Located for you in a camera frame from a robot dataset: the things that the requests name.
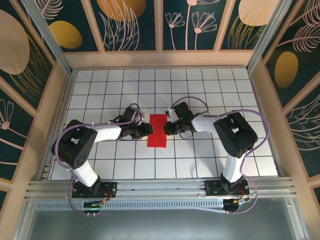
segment white grid mat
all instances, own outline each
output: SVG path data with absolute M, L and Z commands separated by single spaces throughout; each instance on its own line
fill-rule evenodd
M 103 123 L 138 103 L 149 122 L 150 114 L 164 114 L 176 100 L 194 96 L 205 101 L 209 114 L 236 109 L 258 111 L 253 88 L 245 68 L 120 69 L 78 71 L 64 127 L 70 120 Z M 205 110 L 195 99 L 186 99 L 192 112 Z M 265 137 L 261 119 L 245 113 L 258 135 Z M 93 145 L 88 157 L 94 171 L 109 179 L 170 179 L 218 177 L 227 153 L 217 134 L 196 132 L 190 139 L 168 136 L 166 148 L 147 147 L 147 139 L 102 141 Z M 248 158 L 247 176 L 277 176 L 268 144 Z M 49 179 L 68 180 L 71 175 L 54 163 Z

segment red cloth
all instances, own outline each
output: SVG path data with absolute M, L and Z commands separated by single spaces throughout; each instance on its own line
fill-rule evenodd
M 150 125 L 153 127 L 153 134 L 148 136 L 148 147 L 152 148 L 166 148 L 167 135 L 164 133 L 164 126 L 167 123 L 167 115 L 165 114 L 151 114 Z

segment dark green wallpaper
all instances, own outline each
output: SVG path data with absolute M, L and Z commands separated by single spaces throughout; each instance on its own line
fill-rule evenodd
M 0 2 L 0 16 L 0 77 L 37 109 L 52 65 L 9 2 Z
M 41 35 L 40 31 L 38 30 L 38 28 L 36 27 L 34 21 L 32 21 L 32 19 L 30 18 L 29 14 L 27 13 L 27 10 L 26 10 L 25 6 L 22 4 L 21 0 L 18 0 L 18 3 L 20 4 L 20 6 L 21 6 L 22 10 L 24 11 L 24 13 L 26 14 L 26 16 L 28 17 L 29 22 L 31 22 L 31 24 L 33 25 L 34 29 L 38 33 L 38 35 L 41 37 L 42 42 L 45 44 L 46 48 L 49 50 L 51 56 L 53 57 L 54 60 L 56 60 L 55 55 L 52 53 L 52 51 L 51 51 L 50 47 L 48 46 L 47 42 L 42 37 L 42 35 Z
M 316 199 L 318 199 L 318 203 L 320 205 L 320 187 L 316 187 L 314 189 L 314 193 L 315 193 Z
M 6 198 L 7 192 L 6 191 L 1 191 L 0 190 L 0 212 L 1 212 L 1 208 L 5 202 L 5 198 Z
M 154 0 L 90 2 L 106 51 L 156 50 Z
M 0 89 L 0 162 L 17 164 L 33 117 Z M 0 163 L 0 178 L 12 180 L 16 165 Z
M 320 174 L 320 85 L 286 118 L 309 177 Z
M 268 44 L 268 45 L 266 46 L 266 48 L 265 48 L 265 50 L 264 50 L 264 52 L 263 52 L 263 54 L 262 54 L 262 57 L 263 57 L 263 58 L 264 58 L 264 57 L 266 56 L 266 54 L 268 53 L 271 45 L 272 45 L 273 42 L 274 42 L 274 39 L 275 39 L 276 36 L 279 34 L 280 30 L 282 29 L 284 23 L 286 22 L 287 18 L 289 17 L 289 15 L 290 15 L 292 9 L 294 8 L 294 6 L 296 5 L 297 1 L 298 1 L 298 0 L 292 0 L 288 11 L 286 12 L 285 16 L 283 17 L 283 19 L 282 19 L 279 27 L 277 28 L 277 30 L 276 30 L 275 33 L 273 34 L 272 38 L 270 39 L 269 44 Z
M 212 50 L 225 5 L 225 0 L 197 1 L 196 5 L 164 0 L 163 50 Z
M 240 3 L 246 5 L 247 15 L 239 15 Z M 264 8 L 257 10 L 256 7 L 261 5 L 261 1 L 256 1 L 257 5 L 248 5 L 252 1 L 236 0 L 232 14 L 222 41 L 221 50 L 253 50 L 268 22 L 264 22 L 260 25 L 260 19 L 267 19 L 265 17 L 265 11 L 268 10 L 268 1 L 263 2 Z M 246 19 L 252 25 L 247 25 L 242 22 L 242 19 Z
M 62 51 L 98 51 L 81 0 L 36 0 L 35 3 Z
M 320 71 L 319 10 L 306 0 L 266 63 L 283 107 Z

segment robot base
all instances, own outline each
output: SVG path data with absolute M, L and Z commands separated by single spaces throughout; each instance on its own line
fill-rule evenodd
M 117 183 L 116 182 L 99 182 L 98 191 L 88 189 L 86 186 L 79 182 L 73 184 L 72 198 L 73 199 L 108 199 L 115 198 L 117 194 Z
M 207 180 L 204 181 L 205 193 L 207 196 L 241 196 L 243 193 L 249 195 L 248 182 L 244 177 L 239 178 L 236 182 L 229 183 L 221 174 L 220 180 Z

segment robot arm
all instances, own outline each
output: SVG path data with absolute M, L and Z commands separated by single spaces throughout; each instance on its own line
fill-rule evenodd
M 253 149 L 258 137 L 250 125 L 240 113 L 233 113 L 224 117 L 206 116 L 200 113 L 193 114 L 185 102 L 182 102 L 166 112 L 171 121 L 164 126 L 166 135 L 176 135 L 191 132 L 217 133 L 224 149 L 227 152 L 226 166 L 220 176 L 220 187 L 226 194 L 232 193 L 233 189 L 242 182 L 240 173 L 241 162 L 244 154 Z M 110 122 L 126 123 L 137 114 L 137 109 L 128 107 L 123 115 Z M 153 133 L 152 127 L 142 122 L 140 115 L 138 122 L 125 125 L 107 125 L 104 127 L 79 127 L 68 131 L 59 142 L 59 158 L 67 163 L 79 178 L 80 183 L 95 196 L 99 192 L 101 179 L 89 165 L 87 158 L 94 143 L 116 139 L 139 139 Z M 72 120 L 68 126 L 81 124 Z

